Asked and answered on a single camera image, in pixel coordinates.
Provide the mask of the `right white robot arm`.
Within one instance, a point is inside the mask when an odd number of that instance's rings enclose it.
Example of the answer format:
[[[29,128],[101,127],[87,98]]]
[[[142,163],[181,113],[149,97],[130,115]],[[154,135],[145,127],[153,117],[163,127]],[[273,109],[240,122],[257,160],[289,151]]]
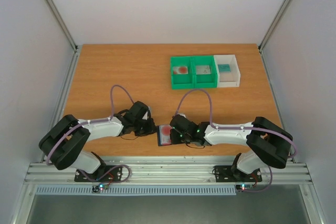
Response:
[[[229,177],[242,182],[256,170],[269,166],[286,167],[290,155],[292,136],[264,117],[237,125],[221,125],[211,122],[196,124],[177,114],[170,122],[170,138],[173,145],[193,144],[198,147],[219,144],[248,146],[250,151],[238,153],[229,170]]]

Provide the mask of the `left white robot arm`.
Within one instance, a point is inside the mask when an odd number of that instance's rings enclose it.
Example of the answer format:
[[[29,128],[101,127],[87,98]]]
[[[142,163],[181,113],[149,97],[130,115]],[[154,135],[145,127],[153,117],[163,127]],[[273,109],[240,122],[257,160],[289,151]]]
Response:
[[[96,154],[83,150],[87,142],[130,133],[144,137],[154,134],[156,129],[149,107],[137,101],[130,109],[102,119],[78,120],[68,114],[40,140],[38,147],[46,155],[48,165],[58,170],[73,167],[87,173],[92,180],[100,181],[105,177],[106,168]]]

